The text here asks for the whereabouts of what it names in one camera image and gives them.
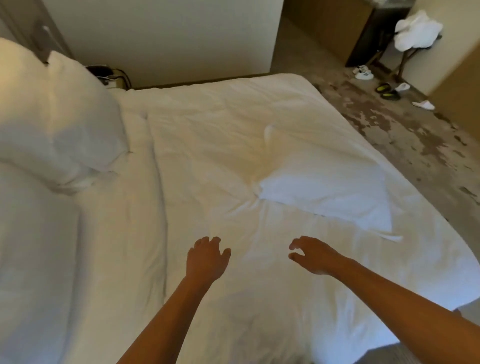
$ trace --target black slipper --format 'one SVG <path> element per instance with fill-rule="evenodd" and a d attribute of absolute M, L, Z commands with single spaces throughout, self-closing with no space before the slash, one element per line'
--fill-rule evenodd
<path fill-rule="evenodd" d="M 384 92 L 380 97 L 390 101 L 398 101 L 401 99 L 400 94 L 395 90 Z"/>
<path fill-rule="evenodd" d="M 388 91 L 391 91 L 392 90 L 392 86 L 388 83 L 384 83 L 384 84 L 381 84 L 380 86 L 378 86 L 375 91 L 379 94 L 382 94 L 384 92 L 388 92 Z"/>

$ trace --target white pillowcase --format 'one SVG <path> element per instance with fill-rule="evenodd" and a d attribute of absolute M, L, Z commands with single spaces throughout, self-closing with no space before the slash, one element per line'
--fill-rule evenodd
<path fill-rule="evenodd" d="M 259 198 L 352 221 L 381 235 L 392 232 L 384 174 L 371 160 L 265 129 L 266 159 L 254 182 Z"/>
<path fill-rule="evenodd" d="M 0 363 L 51 364 L 72 299 L 79 210 L 0 163 Z"/>
<path fill-rule="evenodd" d="M 66 184 L 88 169 L 54 147 L 49 119 L 47 68 L 28 49 L 0 38 L 0 159 Z"/>
<path fill-rule="evenodd" d="M 53 51 L 48 59 L 54 144 L 97 171 L 127 151 L 118 103 L 84 66 Z"/>

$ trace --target person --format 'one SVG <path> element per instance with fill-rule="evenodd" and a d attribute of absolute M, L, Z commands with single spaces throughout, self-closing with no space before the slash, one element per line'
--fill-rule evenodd
<path fill-rule="evenodd" d="M 174 364 L 193 316 L 210 286 L 225 272 L 230 249 L 220 238 L 197 240 L 175 292 L 118 364 Z M 375 274 L 326 243 L 294 239 L 289 258 L 313 274 L 330 275 L 350 288 L 423 364 L 480 363 L 480 327 Z"/>

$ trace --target mattress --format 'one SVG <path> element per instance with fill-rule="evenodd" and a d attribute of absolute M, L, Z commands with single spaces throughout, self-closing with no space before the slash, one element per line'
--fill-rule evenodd
<path fill-rule="evenodd" d="M 349 289 L 288 260 L 289 243 L 301 235 L 324 240 L 447 309 L 480 296 L 480 266 L 461 237 L 302 77 L 128 91 L 121 104 L 141 110 L 153 137 L 168 221 L 167 297 L 198 238 L 218 235 L 222 248 L 232 249 L 178 363 L 351 364 L 369 349 L 397 342 Z M 397 241 L 256 198 L 251 177 L 268 125 L 377 162 Z"/>
<path fill-rule="evenodd" d="M 81 208 L 62 363 L 116 363 L 164 300 L 166 219 L 148 124 L 123 112 L 130 152 L 73 198 Z"/>

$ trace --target white shoe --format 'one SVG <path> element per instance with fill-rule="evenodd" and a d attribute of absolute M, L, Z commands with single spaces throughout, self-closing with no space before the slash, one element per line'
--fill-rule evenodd
<path fill-rule="evenodd" d="M 410 90 L 410 85 L 407 84 L 406 82 L 399 84 L 397 87 L 395 87 L 396 92 L 402 92 L 407 90 Z"/>
<path fill-rule="evenodd" d="M 352 70 L 352 72 L 353 72 L 353 74 L 357 74 L 357 73 L 359 73 L 359 72 L 367 72 L 367 71 L 369 71 L 369 70 L 370 70 L 370 69 L 369 69 L 367 66 L 363 65 L 363 66 L 357 66 L 357 67 L 355 67 L 355 68 Z"/>
<path fill-rule="evenodd" d="M 433 105 L 429 100 L 412 102 L 412 105 L 429 111 L 435 110 L 435 105 Z"/>
<path fill-rule="evenodd" d="M 358 80 L 372 80 L 373 79 L 373 73 L 370 70 L 365 71 L 365 72 L 358 72 L 355 75 L 355 78 L 358 79 Z"/>

